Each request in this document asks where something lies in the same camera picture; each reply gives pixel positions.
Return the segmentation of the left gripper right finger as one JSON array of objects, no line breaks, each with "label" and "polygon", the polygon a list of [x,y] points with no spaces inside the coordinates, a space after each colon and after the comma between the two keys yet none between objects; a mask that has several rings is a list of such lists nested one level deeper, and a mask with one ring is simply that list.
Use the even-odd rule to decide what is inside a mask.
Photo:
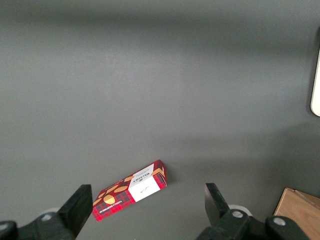
[{"label": "left gripper right finger", "polygon": [[215,183],[205,184],[205,211],[210,226],[198,240],[308,240],[309,237],[292,219],[268,216],[255,219],[239,208],[229,207]]}]

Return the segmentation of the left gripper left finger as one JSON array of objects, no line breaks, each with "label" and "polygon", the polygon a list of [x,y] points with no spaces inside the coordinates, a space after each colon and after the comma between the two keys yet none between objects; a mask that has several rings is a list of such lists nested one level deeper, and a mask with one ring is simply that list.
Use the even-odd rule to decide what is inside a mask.
[{"label": "left gripper left finger", "polygon": [[92,186],[82,184],[56,211],[39,215],[18,227],[13,220],[0,222],[2,240],[74,240],[93,210]]}]

